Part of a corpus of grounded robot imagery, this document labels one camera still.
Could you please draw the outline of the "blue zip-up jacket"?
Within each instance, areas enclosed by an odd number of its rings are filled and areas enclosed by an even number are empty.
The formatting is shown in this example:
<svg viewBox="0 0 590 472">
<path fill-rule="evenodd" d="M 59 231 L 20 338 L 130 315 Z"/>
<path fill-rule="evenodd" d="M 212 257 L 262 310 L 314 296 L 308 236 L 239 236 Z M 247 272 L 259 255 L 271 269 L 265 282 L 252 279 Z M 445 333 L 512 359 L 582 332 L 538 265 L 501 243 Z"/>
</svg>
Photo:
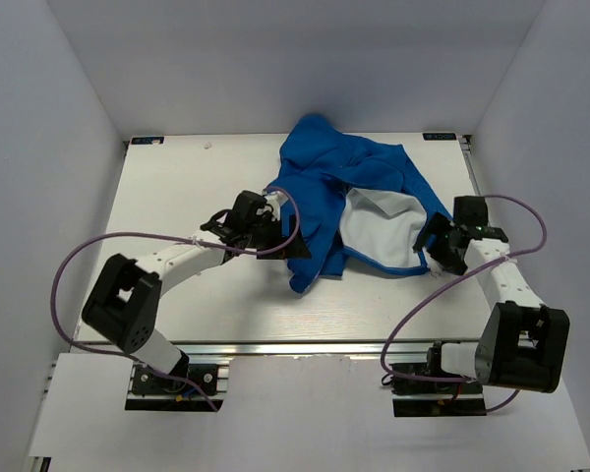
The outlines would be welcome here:
<svg viewBox="0 0 590 472">
<path fill-rule="evenodd" d="M 311 253 L 287 263 L 294 292 L 341 276 L 350 258 L 392 276 L 428 272 L 414 246 L 429 220 L 448 211 L 403 146 L 343 134 L 323 116 L 307 115 L 279 155 L 272 183 L 292 197 L 281 211 L 300 216 Z"/>
</svg>

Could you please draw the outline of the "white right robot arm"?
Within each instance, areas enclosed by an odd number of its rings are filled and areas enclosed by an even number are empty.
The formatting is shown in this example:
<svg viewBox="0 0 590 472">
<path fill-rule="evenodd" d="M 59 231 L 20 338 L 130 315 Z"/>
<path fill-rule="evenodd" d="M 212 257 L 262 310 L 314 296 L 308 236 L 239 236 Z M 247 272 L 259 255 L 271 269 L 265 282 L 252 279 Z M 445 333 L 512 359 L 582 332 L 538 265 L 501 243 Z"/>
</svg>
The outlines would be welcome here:
<svg viewBox="0 0 590 472">
<path fill-rule="evenodd" d="M 455 198 L 452 216 L 436 213 L 414 248 L 427 250 L 446 272 L 474 273 L 492 310 L 478 341 L 443 341 L 429 349 L 426 384 L 445 392 L 467 379 L 553 392 L 560 382 L 569 318 L 530 288 L 504 231 L 490 224 L 485 198 Z"/>
</svg>

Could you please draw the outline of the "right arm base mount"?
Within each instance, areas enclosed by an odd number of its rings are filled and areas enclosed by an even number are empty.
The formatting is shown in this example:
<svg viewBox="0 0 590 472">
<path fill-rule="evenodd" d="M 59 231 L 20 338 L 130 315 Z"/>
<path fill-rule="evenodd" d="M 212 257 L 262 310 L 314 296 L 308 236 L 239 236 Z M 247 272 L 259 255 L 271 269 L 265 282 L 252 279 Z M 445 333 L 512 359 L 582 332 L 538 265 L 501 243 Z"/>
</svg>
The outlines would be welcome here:
<svg viewBox="0 0 590 472">
<path fill-rule="evenodd" d="M 487 415 L 483 388 L 477 383 L 418 382 L 384 374 L 395 418 L 479 417 Z"/>
</svg>

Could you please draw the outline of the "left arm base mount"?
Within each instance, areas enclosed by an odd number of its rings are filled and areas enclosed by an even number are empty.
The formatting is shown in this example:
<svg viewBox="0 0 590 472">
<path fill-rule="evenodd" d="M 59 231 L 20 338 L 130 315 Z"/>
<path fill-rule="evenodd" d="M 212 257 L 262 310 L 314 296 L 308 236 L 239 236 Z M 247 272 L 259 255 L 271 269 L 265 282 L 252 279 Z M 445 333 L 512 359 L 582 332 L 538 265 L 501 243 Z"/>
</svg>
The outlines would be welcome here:
<svg viewBox="0 0 590 472">
<path fill-rule="evenodd" d="M 222 406 L 229 367 L 224 362 L 191 363 L 187 378 L 196 384 L 219 410 Z M 213 412 L 197 389 L 183 382 L 155 376 L 146 367 L 136 365 L 130 376 L 125 401 L 126 411 L 143 412 Z"/>
</svg>

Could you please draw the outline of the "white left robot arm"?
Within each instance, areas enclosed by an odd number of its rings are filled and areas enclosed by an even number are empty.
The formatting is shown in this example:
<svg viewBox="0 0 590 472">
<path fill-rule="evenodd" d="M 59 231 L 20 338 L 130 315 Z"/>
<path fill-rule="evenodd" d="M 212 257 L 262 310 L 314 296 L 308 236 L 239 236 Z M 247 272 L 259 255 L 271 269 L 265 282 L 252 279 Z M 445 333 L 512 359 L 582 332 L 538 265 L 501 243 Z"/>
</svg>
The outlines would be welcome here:
<svg viewBox="0 0 590 472">
<path fill-rule="evenodd" d="M 189 357 L 156 327 L 161 298 L 209 269 L 248 255 L 258 260 L 307 259 L 300 211 L 283 189 L 241 192 L 233 206 L 215 213 L 190 238 L 172 237 L 168 247 L 104 264 L 85 302 L 82 319 L 120 352 L 154 371 L 165 391 L 188 380 Z"/>
</svg>

